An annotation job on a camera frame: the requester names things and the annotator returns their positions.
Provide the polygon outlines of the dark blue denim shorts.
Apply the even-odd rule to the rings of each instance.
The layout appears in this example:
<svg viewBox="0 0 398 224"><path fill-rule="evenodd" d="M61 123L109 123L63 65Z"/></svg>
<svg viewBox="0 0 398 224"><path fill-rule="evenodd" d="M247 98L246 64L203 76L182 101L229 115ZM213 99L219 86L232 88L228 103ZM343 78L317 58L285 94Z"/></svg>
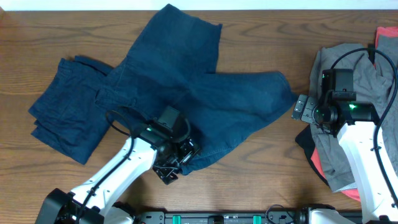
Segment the dark blue denim shorts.
<svg viewBox="0 0 398 224"><path fill-rule="evenodd" d="M184 175L217 162L297 99L280 72L217 73L221 29L166 5L96 95L98 106L118 110L132 125L168 106L179 110L201 148Z"/></svg>

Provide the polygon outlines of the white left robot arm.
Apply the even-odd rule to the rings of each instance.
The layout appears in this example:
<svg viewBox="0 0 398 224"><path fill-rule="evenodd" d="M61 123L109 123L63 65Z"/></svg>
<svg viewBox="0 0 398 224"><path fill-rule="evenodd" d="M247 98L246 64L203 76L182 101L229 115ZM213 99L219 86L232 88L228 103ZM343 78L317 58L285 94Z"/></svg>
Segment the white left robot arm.
<svg viewBox="0 0 398 224"><path fill-rule="evenodd" d="M134 217L114 203L143 173L154 169L165 184L199 151L189 134L145 126L94 176L65 193L54 189L45 198L37 223L133 223Z"/></svg>

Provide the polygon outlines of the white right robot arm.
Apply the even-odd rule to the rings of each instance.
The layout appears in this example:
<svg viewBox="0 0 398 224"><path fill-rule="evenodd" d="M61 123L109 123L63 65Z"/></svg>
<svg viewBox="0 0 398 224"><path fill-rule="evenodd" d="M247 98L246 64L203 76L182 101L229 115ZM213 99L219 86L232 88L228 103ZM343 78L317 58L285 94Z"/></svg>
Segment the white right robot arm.
<svg viewBox="0 0 398 224"><path fill-rule="evenodd" d="M372 103L353 91L328 91L320 100L300 95L293 119L328 130L343 149L361 200L363 223L397 223L397 176Z"/></svg>

